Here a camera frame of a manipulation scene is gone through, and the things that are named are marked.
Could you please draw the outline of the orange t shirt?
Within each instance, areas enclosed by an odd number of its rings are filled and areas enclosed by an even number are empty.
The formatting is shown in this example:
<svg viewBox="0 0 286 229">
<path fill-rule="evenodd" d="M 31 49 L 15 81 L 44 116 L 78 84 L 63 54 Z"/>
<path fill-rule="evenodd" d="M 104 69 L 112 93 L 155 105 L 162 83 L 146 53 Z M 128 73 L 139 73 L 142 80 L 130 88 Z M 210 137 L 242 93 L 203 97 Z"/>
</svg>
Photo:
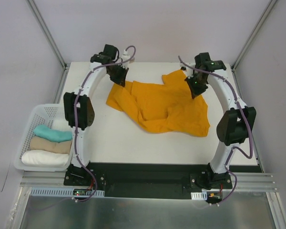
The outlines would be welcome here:
<svg viewBox="0 0 286 229">
<path fill-rule="evenodd" d="M 143 130 L 160 134 L 182 132 L 206 137 L 210 124 L 208 105 L 200 95 L 193 99 L 182 70 L 162 76 L 163 84 L 127 81 L 114 84 L 106 104 L 126 113 Z"/>
</svg>

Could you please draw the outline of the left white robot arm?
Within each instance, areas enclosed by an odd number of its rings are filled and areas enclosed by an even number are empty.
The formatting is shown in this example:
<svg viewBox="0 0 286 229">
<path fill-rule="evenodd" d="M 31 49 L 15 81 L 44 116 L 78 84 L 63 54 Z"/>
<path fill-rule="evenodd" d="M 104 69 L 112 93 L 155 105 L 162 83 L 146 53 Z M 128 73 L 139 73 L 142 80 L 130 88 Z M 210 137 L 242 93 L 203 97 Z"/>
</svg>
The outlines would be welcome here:
<svg viewBox="0 0 286 229">
<path fill-rule="evenodd" d="M 85 186 L 91 181 L 88 156 L 87 134 L 95 119 L 92 96 L 101 82 L 108 76 L 118 86 L 125 86 L 129 64 L 134 59 L 136 47 L 128 46 L 122 53 L 117 47 L 106 44 L 103 51 L 94 54 L 83 81 L 72 92 L 63 96 L 65 119 L 72 128 L 72 159 L 70 169 L 75 169 L 74 179 Z"/>
</svg>

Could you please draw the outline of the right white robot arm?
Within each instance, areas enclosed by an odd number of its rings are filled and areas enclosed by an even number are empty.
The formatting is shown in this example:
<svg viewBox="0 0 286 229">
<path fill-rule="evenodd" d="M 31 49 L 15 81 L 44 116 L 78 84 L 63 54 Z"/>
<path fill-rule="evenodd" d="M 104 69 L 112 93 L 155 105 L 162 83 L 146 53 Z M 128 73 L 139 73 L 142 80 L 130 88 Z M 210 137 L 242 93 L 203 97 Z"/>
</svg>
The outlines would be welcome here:
<svg viewBox="0 0 286 229">
<path fill-rule="evenodd" d="M 252 129 L 256 109 L 247 106 L 238 95 L 226 75 L 224 62 L 211 60 L 209 53 L 203 52 L 195 56 L 193 64 L 180 60 L 180 66 L 185 68 L 185 81 L 192 98 L 202 95 L 210 86 L 223 110 L 223 117 L 216 127 L 219 140 L 216 153 L 206 171 L 194 179 L 196 186 L 211 190 L 230 178 L 230 161 L 236 150 L 248 159 L 253 157 Z"/>
</svg>

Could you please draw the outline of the white plastic basket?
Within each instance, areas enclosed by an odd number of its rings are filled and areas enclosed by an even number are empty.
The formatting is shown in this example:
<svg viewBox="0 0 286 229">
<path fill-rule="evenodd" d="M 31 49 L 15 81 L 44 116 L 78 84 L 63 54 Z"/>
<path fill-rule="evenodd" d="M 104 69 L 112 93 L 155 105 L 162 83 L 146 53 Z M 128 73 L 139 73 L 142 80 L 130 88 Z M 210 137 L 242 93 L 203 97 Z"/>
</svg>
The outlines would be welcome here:
<svg viewBox="0 0 286 229">
<path fill-rule="evenodd" d="M 66 163 L 61 166 L 27 166 L 22 162 L 22 155 L 25 152 L 29 151 L 31 139 L 35 136 L 33 130 L 39 125 L 45 125 L 51 129 L 53 127 L 59 127 L 62 131 L 66 131 L 66 128 L 68 127 L 68 122 L 65 120 L 63 105 L 40 104 L 33 108 L 26 127 L 24 129 L 21 142 L 14 159 L 14 167 L 19 170 L 38 172 L 56 172 L 66 170 L 71 163 L 72 155 L 69 155 Z"/>
</svg>

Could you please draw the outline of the teal rolled t shirt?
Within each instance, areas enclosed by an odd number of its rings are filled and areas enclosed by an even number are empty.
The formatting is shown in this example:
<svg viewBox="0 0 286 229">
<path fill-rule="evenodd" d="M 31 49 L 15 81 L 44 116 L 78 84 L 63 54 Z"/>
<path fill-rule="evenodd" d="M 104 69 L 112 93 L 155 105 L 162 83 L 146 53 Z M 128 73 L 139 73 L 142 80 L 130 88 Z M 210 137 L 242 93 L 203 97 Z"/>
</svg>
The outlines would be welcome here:
<svg viewBox="0 0 286 229">
<path fill-rule="evenodd" d="M 71 131 L 60 131 L 51 129 L 45 125 L 38 125 L 34 128 L 33 133 L 40 138 L 44 138 L 51 142 L 61 143 L 72 140 Z"/>
</svg>

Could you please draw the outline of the beige rolled t shirt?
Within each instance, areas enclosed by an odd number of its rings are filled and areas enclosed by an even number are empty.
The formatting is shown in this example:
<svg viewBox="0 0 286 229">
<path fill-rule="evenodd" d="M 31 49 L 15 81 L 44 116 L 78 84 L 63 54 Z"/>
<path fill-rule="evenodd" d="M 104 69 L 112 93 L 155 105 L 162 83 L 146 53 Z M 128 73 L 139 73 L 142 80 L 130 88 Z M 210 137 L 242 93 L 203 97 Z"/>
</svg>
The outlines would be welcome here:
<svg viewBox="0 0 286 229">
<path fill-rule="evenodd" d="M 44 150 L 56 154 L 69 154 L 72 141 L 64 141 L 60 143 L 51 142 L 41 137 L 33 137 L 30 142 L 30 150 Z"/>
</svg>

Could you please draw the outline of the white rolled t shirt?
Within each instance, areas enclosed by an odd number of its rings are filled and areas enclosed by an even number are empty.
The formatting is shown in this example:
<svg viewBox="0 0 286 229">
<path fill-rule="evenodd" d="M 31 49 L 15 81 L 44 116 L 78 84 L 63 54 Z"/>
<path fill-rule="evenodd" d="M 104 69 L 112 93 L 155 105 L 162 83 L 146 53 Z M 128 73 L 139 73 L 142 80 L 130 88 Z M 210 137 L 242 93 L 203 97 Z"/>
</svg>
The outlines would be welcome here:
<svg viewBox="0 0 286 229">
<path fill-rule="evenodd" d="M 33 167 L 62 167 L 68 159 L 68 154 L 57 154 L 45 150 L 30 150 L 21 156 L 23 164 Z"/>
</svg>

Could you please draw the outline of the left aluminium frame post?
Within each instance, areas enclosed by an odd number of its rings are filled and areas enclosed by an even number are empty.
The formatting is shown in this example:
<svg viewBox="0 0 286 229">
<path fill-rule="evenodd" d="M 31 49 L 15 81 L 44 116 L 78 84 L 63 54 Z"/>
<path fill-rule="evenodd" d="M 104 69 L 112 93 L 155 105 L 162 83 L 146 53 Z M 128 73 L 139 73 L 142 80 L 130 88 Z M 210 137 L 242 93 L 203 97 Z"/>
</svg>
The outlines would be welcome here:
<svg viewBox="0 0 286 229">
<path fill-rule="evenodd" d="M 50 45 L 56 59 L 58 60 L 60 66 L 65 70 L 67 68 L 67 63 L 65 62 L 47 24 L 46 21 L 44 20 L 36 2 L 34 0 L 25 0 L 33 14 L 33 16 L 35 17 L 37 23 L 39 24 L 42 33 L 44 34 L 48 44 Z"/>
</svg>

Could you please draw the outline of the aluminium frame post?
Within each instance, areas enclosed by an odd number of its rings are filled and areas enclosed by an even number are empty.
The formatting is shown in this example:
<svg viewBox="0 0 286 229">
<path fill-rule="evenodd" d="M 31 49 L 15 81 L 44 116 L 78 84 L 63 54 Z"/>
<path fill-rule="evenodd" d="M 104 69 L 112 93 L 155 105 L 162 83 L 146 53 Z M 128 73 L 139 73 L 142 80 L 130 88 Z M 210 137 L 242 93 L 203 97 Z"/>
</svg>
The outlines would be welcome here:
<svg viewBox="0 0 286 229">
<path fill-rule="evenodd" d="M 44 20 L 36 2 L 34 0 L 25 0 L 33 14 L 33 16 L 35 17 L 37 23 L 39 24 L 42 33 L 44 34 L 48 44 L 50 45 L 56 59 L 58 60 L 60 66 L 65 70 L 67 68 L 67 63 L 65 62 L 47 24 L 46 21 Z"/>
<path fill-rule="evenodd" d="M 253 27 L 252 31 L 250 32 L 248 38 L 246 39 L 240 53 L 238 54 L 236 60 L 231 66 L 232 72 L 235 72 L 243 58 L 245 57 L 246 53 L 248 52 L 249 48 L 253 44 L 254 40 L 257 38 L 258 34 L 260 33 L 263 25 L 269 18 L 270 14 L 274 10 L 276 4 L 278 3 L 278 0 L 269 0 L 265 9 L 263 10 L 261 16 L 257 20 L 255 26 Z"/>
</svg>

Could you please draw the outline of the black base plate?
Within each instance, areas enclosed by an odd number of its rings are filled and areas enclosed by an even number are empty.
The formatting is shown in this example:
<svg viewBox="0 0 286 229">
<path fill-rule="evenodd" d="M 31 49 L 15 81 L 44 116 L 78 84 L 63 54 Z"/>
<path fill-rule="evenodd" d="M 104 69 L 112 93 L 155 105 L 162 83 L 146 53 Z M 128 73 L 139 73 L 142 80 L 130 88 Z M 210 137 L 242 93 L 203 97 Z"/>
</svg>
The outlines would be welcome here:
<svg viewBox="0 0 286 229">
<path fill-rule="evenodd" d="M 92 163 L 70 165 L 65 186 L 92 186 L 113 198 L 190 199 L 191 193 L 232 189 L 230 175 L 215 175 L 208 165 Z"/>
</svg>

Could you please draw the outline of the right aluminium frame post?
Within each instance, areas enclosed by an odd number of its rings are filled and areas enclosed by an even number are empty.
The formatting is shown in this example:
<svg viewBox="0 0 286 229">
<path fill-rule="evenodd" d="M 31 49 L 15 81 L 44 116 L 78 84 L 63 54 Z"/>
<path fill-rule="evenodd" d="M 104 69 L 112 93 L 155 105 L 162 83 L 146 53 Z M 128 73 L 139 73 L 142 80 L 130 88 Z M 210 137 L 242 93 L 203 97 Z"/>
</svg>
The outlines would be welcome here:
<svg viewBox="0 0 286 229">
<path fill-rule="evenodd" d="M 240 53 L 238 54 L 236 60 L 231 66 L 232 72 L 235 72 L 243 58 L 245 57 L 246 53 L 248 52 L 249 48 L 253 44 L 254 40 L 257 38 L 258 34 L 260 33 L 263 25 L 269 18 L 270 14 L 274 10 L 276 4 L 278 3 L 278 0 L 269 0 L 265 9 L 263 10 L 261 16 L 257 20 L 255 26 L 253 27 L 252 31 L 250 32 L 248 38 L 246 39 Z"/>
</svg>

